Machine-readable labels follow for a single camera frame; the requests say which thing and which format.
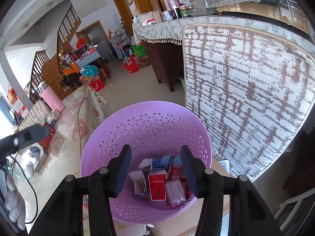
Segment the perforated plastic basket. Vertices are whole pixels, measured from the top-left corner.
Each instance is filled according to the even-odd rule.
[[[148,101],[128,106],[107,118],[88,140],[81,160],[81,176],[89,176],[117,157],[125,144],[132,148],[130,172],[137,170],[145,158],[178,155],[188,145],[193,156],[211,166],[210,139],[202,122],[183,106]],[[179,207],[167,206],[165,201],[142,199],[134,193],[127,176],[118,198],[110,199],[114,219],[131,223],[156,223],[170,219],[194,203],[191,197]]]

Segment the bolt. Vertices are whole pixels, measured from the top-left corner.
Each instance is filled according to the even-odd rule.
[[[246,182],[248,178],[245,175],[240,175],[239,179],[242,180],[243,182]]]
[[[101,168],[99,170],[99,173],[101,173],[101,174],[106,174],[107,172],[108,172],[108,168]]]
[[[214,171],[213,171],[213,169],[207,168],[204,170],[204,172],[206,172],[206,174],[208,174],[208,175],[211,175],[211,174],[213,174]]]
[[[68,175],[68,176],[66,176],[66,181],[67,182],[70,182],[70,181],[72,181],[73,180],[73,178],[74,178],[74,176],[73,175]]]

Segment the floral tablecloth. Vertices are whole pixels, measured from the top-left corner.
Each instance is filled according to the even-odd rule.
[[[38,197],[38,213],[65,176],[72,174],[80,177],[84,147],[94,130],[111,114],[108,102],[86,85],[70,94],[63,103],[66,107],[56,122],[56,133],[48,147],[48,158],[39,173],[34,173],[30,179]],[[27,148],[19,151],[16,159],[25,169],[30,160]],[[15,166],[13,176],[25,200],[26,221],[31,221],[36,213],[34,193],[18,166]],[[32,225],[26,225],[28,231],[31,227]],[[142,236],[145,232],[145,226],[140,224],[115,222],[115,228],[118,235],[130,235],[128,232],[131,231],[134,236]],[[83,229],[84,235],[89,236],[87,198],[83,201]]]
[[[219,23],[236,26],[246,26],[268,33],[279,35],[304,48],[315,56],[315,45],[305,38],[282,27],[257,20],[228,17],[228,16],[202,16],[195,18],[180,18],[172,21],[165,21],[151,26],[143,27],[140,23],[133,23],[134,40],[138,44],[142,40],[150,43],[171,42],[182,44],[182,33],[185,26],[193,23]]]

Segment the wooden stair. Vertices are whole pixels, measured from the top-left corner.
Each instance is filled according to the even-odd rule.
[[[65,92],[64,89],[66,86],[61,87],[60,85],[63,78],[58,54],[66,54],[72,51],[70,41],[81,24],[80,18],[75,16],[76,13],[74,12],[75,10],[71,5],[60,24],[57,34],[57,54],[49,60],[46,51],[40,51],[37,52],[38,54],[35,54],[30,82],[30,99],[34,104],[39,98],[34,91],[37,92],[37,87],[42,80],[53,88],[54,92],[61,100],[65,99],[73,92],[72,89]]]

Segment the gloved hand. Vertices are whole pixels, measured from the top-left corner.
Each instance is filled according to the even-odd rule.
[[[18,226],[21,230],[25,229],[25,202],[23,197],[19,193],[14,183],[13,177],[8,174],[7,175],[7,187],[8,191],[5,194],[5,207],[9,211],[9,218],[12,222],[18,223]]]

